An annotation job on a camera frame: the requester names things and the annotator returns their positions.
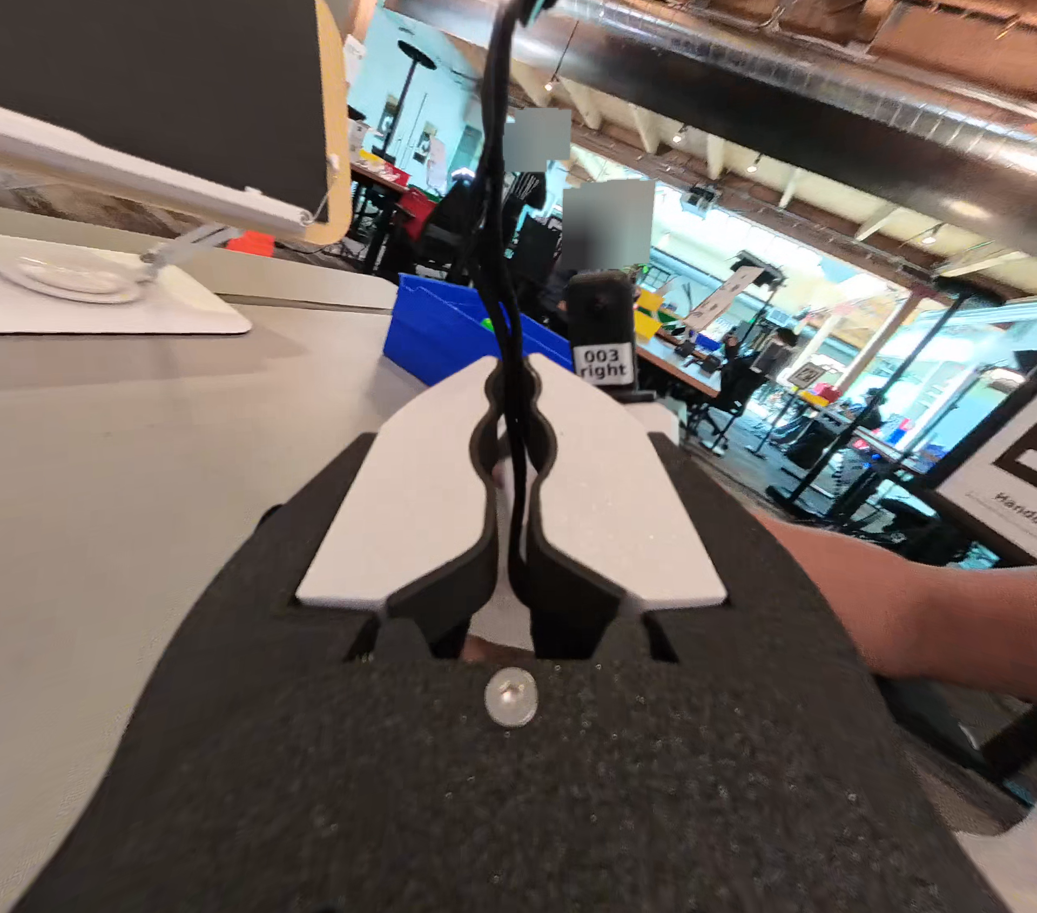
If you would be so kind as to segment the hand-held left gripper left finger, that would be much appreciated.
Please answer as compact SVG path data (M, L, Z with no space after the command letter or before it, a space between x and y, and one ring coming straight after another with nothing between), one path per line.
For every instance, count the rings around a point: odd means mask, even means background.
M304 606L388 611L435 571L498 540L477 436L496 424L482 357L424 390L382 424L295 597Z

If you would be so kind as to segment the wood-framed black board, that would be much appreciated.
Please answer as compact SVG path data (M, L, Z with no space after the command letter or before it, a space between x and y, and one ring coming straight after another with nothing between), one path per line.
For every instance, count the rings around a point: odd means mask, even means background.
M312 247L352 221L342 43L323 0L2 0L2 182L171 210L277 201Z

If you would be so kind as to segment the framed black-white marker sign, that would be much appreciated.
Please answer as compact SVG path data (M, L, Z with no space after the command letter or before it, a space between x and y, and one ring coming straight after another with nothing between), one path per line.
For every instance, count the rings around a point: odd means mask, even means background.
M924 498L1010 566L1036 564L1036 374L943 457Z

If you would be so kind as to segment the wooden far table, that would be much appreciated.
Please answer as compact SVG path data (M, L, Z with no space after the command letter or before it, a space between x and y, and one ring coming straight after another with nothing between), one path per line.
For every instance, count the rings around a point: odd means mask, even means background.
M366 251L363 257L358 259L360 272L371 275L374 274L380 256L386 249L394 220L401 212L407 213L405 209L400 208L400 201L408 193L408 186L405 183L394 179L392 176L388 177L367 165L352 164L351 169L354 192L353 213L347 236L360 234L364 210L369 202L373 203L374 208L379 208L379 215L368 238Z
M700 364L689 362L686 356L679 355L674 345L661 340L658 336L647 341L636 341L635 350L640 362L666 374L682 388L693 389L710 402L719 396L719 371L706 374Z

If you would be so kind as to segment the blue plastic bin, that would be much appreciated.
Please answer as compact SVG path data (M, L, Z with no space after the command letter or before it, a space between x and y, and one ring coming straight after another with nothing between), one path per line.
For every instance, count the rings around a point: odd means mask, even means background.
M407 273L382 352L407 374L435 386L486 356L499 359L487 319L477 290Z

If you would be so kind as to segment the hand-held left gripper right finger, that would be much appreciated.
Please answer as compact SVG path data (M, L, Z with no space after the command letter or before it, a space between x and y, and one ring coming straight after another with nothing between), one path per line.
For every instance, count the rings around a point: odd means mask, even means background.
M533 385L524 599L546 612L688 610L727 590L645 428L648 404L622 404L540 353Z

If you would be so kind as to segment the silver ceiling duct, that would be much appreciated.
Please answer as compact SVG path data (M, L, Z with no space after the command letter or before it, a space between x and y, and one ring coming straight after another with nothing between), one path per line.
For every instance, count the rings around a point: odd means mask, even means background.
M574 21L599 25L664 51L758 80L922 138L941 148L1035 177L1035 109L952 79L877 64L811 39L770 37L745 25L651 0L560 0Z

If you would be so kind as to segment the red bin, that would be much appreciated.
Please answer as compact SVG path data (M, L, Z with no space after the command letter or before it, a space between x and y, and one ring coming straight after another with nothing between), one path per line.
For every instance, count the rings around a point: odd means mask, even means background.
M420 188L411 186L397 202L398 228L411 244L420 241L425 226L438 200L425 194Z

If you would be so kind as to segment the black floor lamp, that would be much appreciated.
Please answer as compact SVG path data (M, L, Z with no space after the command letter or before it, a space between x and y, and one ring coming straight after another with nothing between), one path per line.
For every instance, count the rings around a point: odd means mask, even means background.
M826 445L823 453L807 470L798 480L797 485L790 490L769 486L766 488L766 496L770 502L784 511L792 513L796 519L805 519L806 509L798 505L804 494L810 490L812 485L823 472L824 467L836 455L842 451L854 438L856 431L862 428L862 420L866 414L870 414L885 397L888 396L894 385L903 377L914 364L921 352L927 348L938 335L946 325L965 307L968 303L976 298L981 298L979 288L975 284L964 281L953 281L950 287L952 299L950 306L942 312L938 321L931 325L927 332L920 337L918 343L914 345L910 353L905 356L900 365L891 374L881 388L876 389L865 404L864 410L854 418L852 422L847 422L836 432L833 440Z
M437 64L435 60L424 51L420 50L419 47L413 43L405 40L398 40L397 48L403 53L408 59L408 72L407 78L403 81L402 87L396 96L395 108L392 112L390 121L386 131L382 135L382 148L379 153L382 160L389 164L396 164L396 156L392 153L394 147L394 142L396 138L396 132L398 126L401 121L403 111L405 110L407 98L410 85L413 82L417 70L427 70L435 71Z

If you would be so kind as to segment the person's right forearm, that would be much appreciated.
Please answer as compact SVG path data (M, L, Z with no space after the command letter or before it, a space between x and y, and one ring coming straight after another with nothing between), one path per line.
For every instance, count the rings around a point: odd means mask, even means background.
M785 548L882 677L1036 699L1036 568L910 562L876 545L756 519Z

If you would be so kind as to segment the black hanging panel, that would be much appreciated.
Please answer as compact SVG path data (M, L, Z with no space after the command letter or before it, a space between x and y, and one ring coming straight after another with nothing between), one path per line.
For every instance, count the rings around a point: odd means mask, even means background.
M1035 255L1036 179L554 8L514 57L928 218Z

